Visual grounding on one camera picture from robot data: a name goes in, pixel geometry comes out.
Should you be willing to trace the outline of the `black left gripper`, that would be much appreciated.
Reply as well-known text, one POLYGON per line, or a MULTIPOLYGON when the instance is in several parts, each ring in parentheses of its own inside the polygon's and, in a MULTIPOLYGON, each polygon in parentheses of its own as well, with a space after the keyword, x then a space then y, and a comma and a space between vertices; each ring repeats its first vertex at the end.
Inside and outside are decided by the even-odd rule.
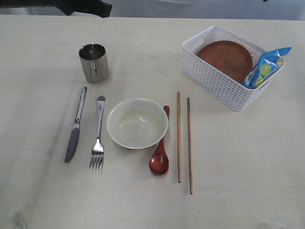
POLYGON ((67 16, 74 12, 108 18, 112 4, 102 0, 0 0, 1 8, 56 7, 67 16))

